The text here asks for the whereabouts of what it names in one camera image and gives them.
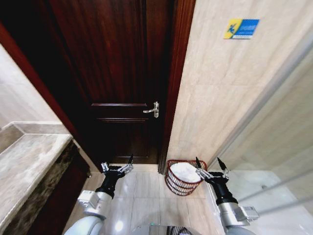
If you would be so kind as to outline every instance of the marble countertop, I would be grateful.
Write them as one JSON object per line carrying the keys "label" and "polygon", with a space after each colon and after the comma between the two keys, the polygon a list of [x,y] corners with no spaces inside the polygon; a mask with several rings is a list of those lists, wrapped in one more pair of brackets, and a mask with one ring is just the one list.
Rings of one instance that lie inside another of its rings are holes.
{"label": "marble countertop", "polygon": [[0,153],[0,234],[71,139],[70,134],[25,134]]}

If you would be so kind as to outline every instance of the door trim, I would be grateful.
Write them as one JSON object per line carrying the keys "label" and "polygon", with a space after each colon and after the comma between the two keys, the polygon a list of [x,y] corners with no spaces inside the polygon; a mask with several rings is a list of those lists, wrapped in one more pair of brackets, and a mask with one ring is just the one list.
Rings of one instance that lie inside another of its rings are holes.
{"label": "door trim", "polygon": [[196,0],[176,0],[173,20],[171,64],[167,88],[162,145],[158,157],[158,172],[163,174],[170,142],[182,70],[185,62],[191,22]]}

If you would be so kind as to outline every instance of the logo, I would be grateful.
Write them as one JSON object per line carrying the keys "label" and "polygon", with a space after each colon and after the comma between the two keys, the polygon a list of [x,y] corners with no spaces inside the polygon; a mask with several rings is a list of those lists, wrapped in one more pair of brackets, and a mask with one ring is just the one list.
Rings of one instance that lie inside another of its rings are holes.
{"label": "logo", "polygon": [[234,29],[235,25],[236,25],[236,23],[235,24],[231,24],[230,27],[229,27],[228,32],[231,32],[233,34],[235,32],[235,29]]}

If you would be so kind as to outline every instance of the white plastic bag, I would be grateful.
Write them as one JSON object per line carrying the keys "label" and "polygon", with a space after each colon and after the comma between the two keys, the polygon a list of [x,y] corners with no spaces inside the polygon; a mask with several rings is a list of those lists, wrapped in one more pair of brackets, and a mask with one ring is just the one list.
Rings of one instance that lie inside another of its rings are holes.
{"label": "white plastic bag", "polygon": [[196,173],[196,168],[189,163],[175,163],[170,166],[171,171],[177,178],[188,183],[196,183],[201,180]]}

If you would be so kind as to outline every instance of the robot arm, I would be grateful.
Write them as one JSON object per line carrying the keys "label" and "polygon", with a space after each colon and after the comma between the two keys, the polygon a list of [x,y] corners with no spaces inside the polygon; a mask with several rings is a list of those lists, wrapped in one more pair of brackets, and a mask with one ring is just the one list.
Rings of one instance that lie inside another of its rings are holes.
{"label": "robot arm", "polygon": [[131,172],[133,155],[128,164],[123,167],[101,164],[105,179],[95,191],[84,190],[78,197],[78,202],[84,207],[84,214],[88,215],[73,224],[65,235],[98,235],[103,222],[110,211],[111,200],[114,198],[115,185],[118,179]]}
{"label": "robot arm", "polygon": [[217,197],[216,205],[220,210],[222,225],[227,235],[253,235],[251,231],[241,228],[250,225],[259,215],[254,207],[239,207],[238,201],[228,190],[226,183],[229,179],[229,170],[218,158],[219,165],[223,172],[207,172],[201,168],[198,158],[196,158],[198,168],[196,173],[209,183]]}

